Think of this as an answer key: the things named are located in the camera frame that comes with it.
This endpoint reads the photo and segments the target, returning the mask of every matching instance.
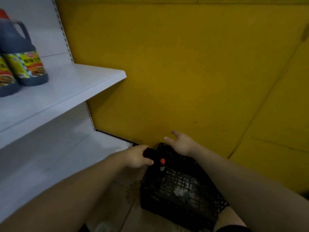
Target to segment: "bottle cap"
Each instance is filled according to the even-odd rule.
[[[0,9],[0,19],[10,19],[3,9]]]

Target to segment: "yellow label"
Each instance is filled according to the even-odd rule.
[[[46,73],[39,55],[35,51],[3,54],[13,74],[19,78],[31,78]]]
[[[0,87],[9,85],[15,82],[15,78],[13,77],[11,71],[6,65],[4,59],[0,56]]]

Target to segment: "beige floor tile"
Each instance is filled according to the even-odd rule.
[[[116,176],[114,181],[119,183],[120,185],[129,188],[130,185],[132,185],[136,181],[140,182],[142,180],[146,170],[147,166],[143,166],[138,169],[126,168],[124,171],[122,171]]]
[[[93,232],[99,222],[105,221],[111,222],[113,232],[119,232],[136,195],[130,192],[128,197],[126,187],[112,183],[89,216],[86,223],[89,230]]]
[[[138,195],[121,232],[189,232],[168,219],[142,209],[139,199]]]

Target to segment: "black plastic crate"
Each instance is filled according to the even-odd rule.
[[[218,213],[227,205],[203,169],[190,157],[183,157],[161,143],[148,149],[154,160],[141,182],[141,207],[193,231],[213,231]],[[164,158],[166,176],[158,181],[159,161]]]

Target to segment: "bottle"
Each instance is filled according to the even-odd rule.
[[[160,167],[159,167],[159,174],[158,174],[158,181],[163,182],[166,176],[166,168],[165,168],[165,159],[160,160]]]
[[[25,38],[18,33],[14,24],[21,27]],[[2,9],[0,9],[0,53],[21,85],[36,86],[48,82],[48,75],[35,46],[31,43],[25,25],[20,21],[11,21]]]
[[[20,90],[21,86],[17,83],[4,59],[0,56],[0,97],[12,95]]]

